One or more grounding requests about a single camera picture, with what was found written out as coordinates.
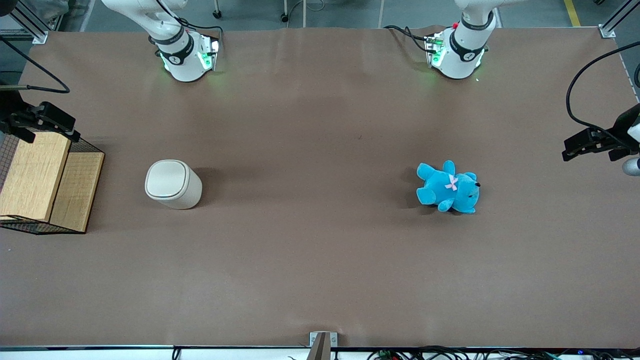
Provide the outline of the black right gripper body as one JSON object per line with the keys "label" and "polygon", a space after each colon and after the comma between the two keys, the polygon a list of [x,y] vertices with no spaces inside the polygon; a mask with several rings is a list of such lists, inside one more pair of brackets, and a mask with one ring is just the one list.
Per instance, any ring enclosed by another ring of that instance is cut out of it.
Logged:
{"label": "black right gripper body", "polygon": [[16,89],[0,92],[0,130],[28,144],[34,143],[37,107],[25,102]]}

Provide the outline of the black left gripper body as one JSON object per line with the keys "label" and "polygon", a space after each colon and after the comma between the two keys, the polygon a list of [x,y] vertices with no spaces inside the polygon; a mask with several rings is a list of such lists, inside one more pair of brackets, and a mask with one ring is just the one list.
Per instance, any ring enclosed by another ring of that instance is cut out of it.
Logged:
{"label": "black left gripper body", "polygon": [[636,104],[625,112],[622,112],[614,125],[608,130],[599,133],[599,142],[602,151],[608,152],[611,162],[616,162],[631,155],[638,155],[639,141],[629,134],[629,130],[639,124],[640,104]]}

